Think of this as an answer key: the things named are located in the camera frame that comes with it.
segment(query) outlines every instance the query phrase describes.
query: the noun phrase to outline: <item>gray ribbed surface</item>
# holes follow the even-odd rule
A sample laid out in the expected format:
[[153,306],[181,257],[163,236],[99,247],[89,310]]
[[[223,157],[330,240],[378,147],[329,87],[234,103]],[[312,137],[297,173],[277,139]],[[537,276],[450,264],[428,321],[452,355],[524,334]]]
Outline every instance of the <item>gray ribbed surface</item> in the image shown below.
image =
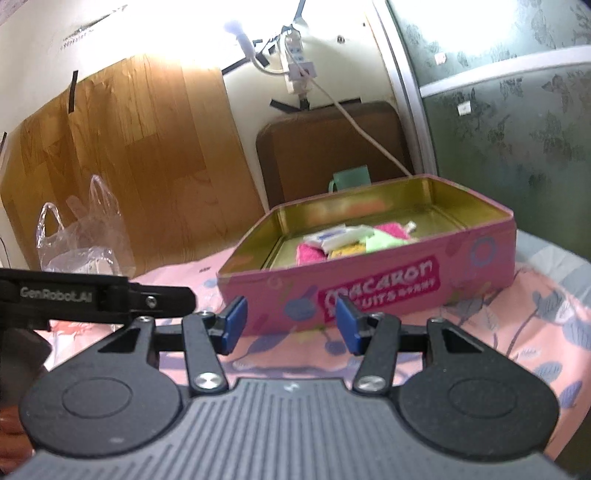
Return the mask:
[[341,380],[242,380],[193,402],[143,450],[108,460],[37,455],[14,480],[562,480],[542,456],[503,465],[460,462],[404,431],[385,400]]

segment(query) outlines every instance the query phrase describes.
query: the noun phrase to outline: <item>blue circle print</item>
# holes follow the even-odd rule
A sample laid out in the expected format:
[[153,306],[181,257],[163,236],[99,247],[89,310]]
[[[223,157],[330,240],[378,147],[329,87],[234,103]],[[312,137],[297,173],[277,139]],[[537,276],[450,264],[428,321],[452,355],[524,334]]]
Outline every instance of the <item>blue circle print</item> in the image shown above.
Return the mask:
[[470,262],[476,268],[490,264],[496,256],[496,242],[491,236],[479,238],[470,250]]
[[316,313],[316,305],[310,299],[294,299],[287,302],[284,312],[294,322],[305,322]]
[[208,278],[203,282],[203,286],[206,288],[215,288],[217,286],[217,278]]

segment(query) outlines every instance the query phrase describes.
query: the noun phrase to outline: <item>green cup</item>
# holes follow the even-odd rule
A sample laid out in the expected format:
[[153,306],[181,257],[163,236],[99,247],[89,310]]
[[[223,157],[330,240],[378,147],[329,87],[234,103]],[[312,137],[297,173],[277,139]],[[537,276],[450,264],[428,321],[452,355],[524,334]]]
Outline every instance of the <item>green cup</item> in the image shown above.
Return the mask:
[[370,185],[368,166],[350,168],[349,170],[333,173],[333,179],[329,183],[329,192],[336,190],[352,189],[361,185]]

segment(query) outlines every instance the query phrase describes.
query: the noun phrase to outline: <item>white wall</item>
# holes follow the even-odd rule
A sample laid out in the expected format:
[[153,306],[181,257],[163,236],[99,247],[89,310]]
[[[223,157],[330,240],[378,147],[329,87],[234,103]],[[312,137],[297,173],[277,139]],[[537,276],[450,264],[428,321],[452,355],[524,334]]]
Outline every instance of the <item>white wall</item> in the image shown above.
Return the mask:
[[[113,14],[78,42],[62,48],[63,39],[75,29],[125,3],[129,6],[123,12]],[[164,10],[158,10],[159,3],[165,5]],[[236,4],[248,4],[249,11],[229,6],[220,9],[214,4],[219,5],[194,0],[28,0],[0,27],[0,134],[12,131],[68,88],[74,70],[83,79],[145,51],[181,61],[197,60],[204,66],[225,67],[242,57],[238,46],[222,30],[223,21],[231,20],[225,18],[229,11],[243,21],[251,38],[268,38],[282,23],[291,20],[288,15],[293,17],[297,1]],[[393,102],[388,75],[364,17],[364,7],[365,2],[355,0],[307,0],[304,19],[308,27],[302,30],[306,55],[315,63],[317,81],[334,97]],[[338,35],[345,38],[345,43],[337,43]],[[283,115],[269,107],[271,98],[295,106],[297,97],[287,93],[282,77],[263,75],[250,64],[227,74],[224,80],[249,168],[263,204],[267,205],[256,156],[256,135],[269,121]],[[309,100],[312,106],[329,102],[314,90]],[[4,207],[0,208],[0,235],[12,266],[25,268]]]

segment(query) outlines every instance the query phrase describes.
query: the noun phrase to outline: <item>box label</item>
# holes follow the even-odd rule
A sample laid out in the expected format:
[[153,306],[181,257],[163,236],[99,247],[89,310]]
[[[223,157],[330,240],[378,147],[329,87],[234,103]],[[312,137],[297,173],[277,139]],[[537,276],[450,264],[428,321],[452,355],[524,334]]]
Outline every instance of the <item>box label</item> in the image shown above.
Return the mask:
[[432,255],[403,267],[321,290],[318,302],[324,310],[324,318],[330,321],[335,318],[339,295],[349,297],[361,311],[376,311],[437,291],[440,286],[439,263]]

